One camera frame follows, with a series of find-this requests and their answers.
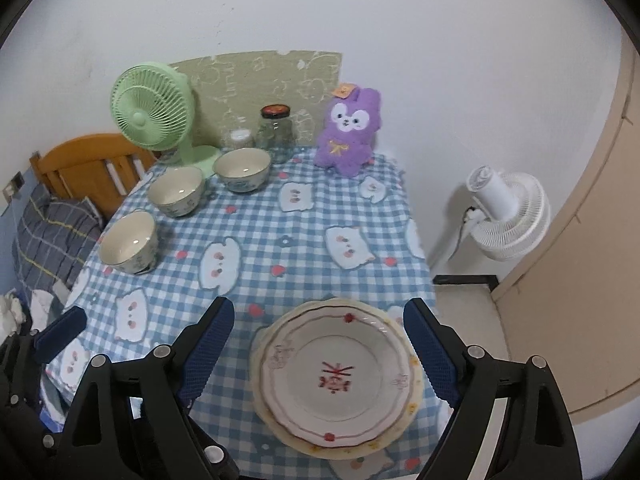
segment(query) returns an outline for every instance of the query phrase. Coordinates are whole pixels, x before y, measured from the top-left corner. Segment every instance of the tile floor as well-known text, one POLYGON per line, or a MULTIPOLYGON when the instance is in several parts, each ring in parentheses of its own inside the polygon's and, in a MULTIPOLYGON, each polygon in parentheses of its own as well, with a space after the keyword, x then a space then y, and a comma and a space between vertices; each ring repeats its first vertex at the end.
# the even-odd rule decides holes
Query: tile floor
MULTIPOLYGON (((435 289, 438 320, 442 324, 453 327, 467 345, 477 344, 496 359, 509 359, 500 318, 485 285, 437 285, 435 289)), ((480 453, 469 476, 472 480, 482 480, 486 475, 500 435, 505 406, 505 399, 496 400, 480 453)), ((410 475, 402 480, 415 478, 416 475, 410 475)))

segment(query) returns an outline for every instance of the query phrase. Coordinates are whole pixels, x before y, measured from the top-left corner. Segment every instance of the beige door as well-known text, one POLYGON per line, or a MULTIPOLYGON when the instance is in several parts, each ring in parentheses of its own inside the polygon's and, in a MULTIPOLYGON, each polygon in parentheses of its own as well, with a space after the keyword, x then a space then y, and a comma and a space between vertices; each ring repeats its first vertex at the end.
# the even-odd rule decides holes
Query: beige door
POLYGON ((547 359, 575 422, 640 390, 640 57, 623 43, 587 170, 543 244, 494 291, 511 357, 547 359))

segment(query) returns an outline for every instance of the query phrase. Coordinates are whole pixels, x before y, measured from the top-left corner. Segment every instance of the purple plush toy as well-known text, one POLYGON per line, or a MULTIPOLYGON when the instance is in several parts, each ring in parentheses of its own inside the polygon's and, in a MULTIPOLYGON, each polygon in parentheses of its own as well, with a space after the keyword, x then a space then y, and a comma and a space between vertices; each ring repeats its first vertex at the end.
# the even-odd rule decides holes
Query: purple plush toy
POLYGON ((314 164, 353 178, 373 153, 373 135, 380 129, 380 92, 356 87, 346 99, 329 102, 324 130, 318 137, 314 164))

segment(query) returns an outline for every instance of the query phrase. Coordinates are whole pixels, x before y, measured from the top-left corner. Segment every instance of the plate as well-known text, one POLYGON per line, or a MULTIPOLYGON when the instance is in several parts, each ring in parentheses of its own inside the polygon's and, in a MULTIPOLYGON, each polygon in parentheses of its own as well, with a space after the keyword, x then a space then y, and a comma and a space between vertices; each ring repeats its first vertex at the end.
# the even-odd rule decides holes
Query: plate
POLYGON ((252 356, 258 415, 285 444, 321 458, 388 446, 413 420, 423 387, 404 331, 353 300, 297 307, 252 356))

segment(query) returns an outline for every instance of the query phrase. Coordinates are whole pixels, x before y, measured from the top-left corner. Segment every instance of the black jar lid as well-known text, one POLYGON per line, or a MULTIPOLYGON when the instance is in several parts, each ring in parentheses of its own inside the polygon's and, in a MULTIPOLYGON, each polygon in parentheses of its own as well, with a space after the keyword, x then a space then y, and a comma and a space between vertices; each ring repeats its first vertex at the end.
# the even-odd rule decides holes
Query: black jar lid
POLYGON ((283 119, 289 117, 291 108, 287 105, 268 105, 260 110, 260 114, 265 119, 283 119))

